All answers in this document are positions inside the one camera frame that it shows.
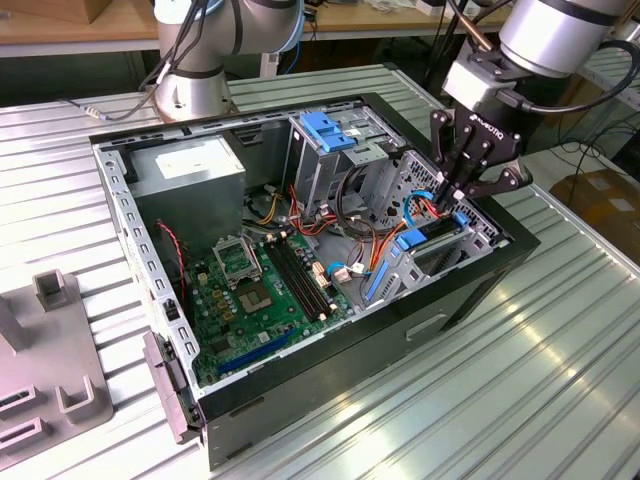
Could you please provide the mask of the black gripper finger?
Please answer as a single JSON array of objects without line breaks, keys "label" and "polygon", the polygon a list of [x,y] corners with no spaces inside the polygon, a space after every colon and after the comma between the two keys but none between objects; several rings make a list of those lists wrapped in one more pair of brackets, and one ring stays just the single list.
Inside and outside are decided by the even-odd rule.
[{"label": "black gripper finger", "polygon": [[[482,180],[488,170],[500,168],[493,180]],[[521,163],[521,157],[502,163],[488,160],[467,160],[451,179],[455,200],[475,199],[518,190],[531,184],[531,172]]]},{"label": "black gripper finger", "polygon": [[437,206],[453,206],[454,194],[469,176],[470,160],[465,156],[475,134],[467,116],[457,120],[455,110],[436,110],[431,114],[433,161],[438,168],[439,187],[434,195]]}]

